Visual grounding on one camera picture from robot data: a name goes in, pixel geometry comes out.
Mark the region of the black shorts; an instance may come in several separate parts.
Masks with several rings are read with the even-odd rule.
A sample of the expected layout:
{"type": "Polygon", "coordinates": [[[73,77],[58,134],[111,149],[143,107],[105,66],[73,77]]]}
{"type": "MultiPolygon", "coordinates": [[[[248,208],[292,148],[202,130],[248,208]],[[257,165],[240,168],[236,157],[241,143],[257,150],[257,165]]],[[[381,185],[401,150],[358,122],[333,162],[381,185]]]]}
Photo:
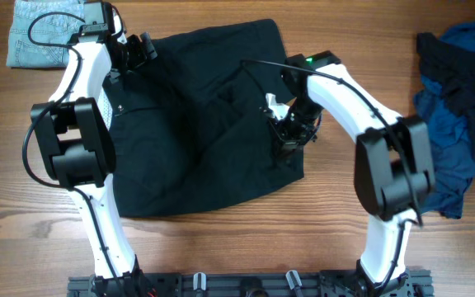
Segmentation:
{"type": "Polygon", "coordinates": [[[103,88],[112,107],[113,192],[127,218],[236,205],[303,177],[280,160],[262,107],[291,99],[285,48],[271,19],[155,40],[157,57],[103,88]]]}

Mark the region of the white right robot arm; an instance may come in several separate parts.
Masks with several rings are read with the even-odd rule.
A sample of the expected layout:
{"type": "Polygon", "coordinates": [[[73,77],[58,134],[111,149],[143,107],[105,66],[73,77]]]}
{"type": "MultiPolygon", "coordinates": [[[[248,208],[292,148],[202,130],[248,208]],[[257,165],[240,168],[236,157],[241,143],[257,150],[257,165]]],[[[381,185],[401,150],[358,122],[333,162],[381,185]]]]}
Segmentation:
{"type": "Polygon", "coordinates": [[[265,95],[275,156],[287,158],[315,140],[322,112],[329,112],[355,143],[355,193],[369,215],[355,269],[308,277],[288,271],[289,290],[305,296],[315,284],[321,296],[432,296],[430,272],[404,263],[410,231],[423,225],[421,204],[435,189],[425,122],[378,102],[329,51],[295,55],[280,67],[294,102],[265,95]]]}

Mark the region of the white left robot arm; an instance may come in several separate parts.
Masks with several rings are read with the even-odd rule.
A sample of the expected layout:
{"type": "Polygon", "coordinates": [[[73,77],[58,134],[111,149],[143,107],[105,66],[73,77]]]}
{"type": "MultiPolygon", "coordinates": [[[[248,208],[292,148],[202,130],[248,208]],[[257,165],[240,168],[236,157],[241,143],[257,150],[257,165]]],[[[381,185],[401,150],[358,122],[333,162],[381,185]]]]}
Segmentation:
{"type": "Polygon", "coordinates": [[[79,31],[63,44],[68,66],[46,103],[31,108],[22,145],[28,173],[28,144],[35,137],[48,187],[68,191],[82,217],[94,256],[94,274],[81,295],[155,296],[122,229],[113,191],[115,148],[98,107],[111,71],[133,69],[148,58],[144,40],[123,37],[122,20],[108,2],[83,6],[79,31]]]}

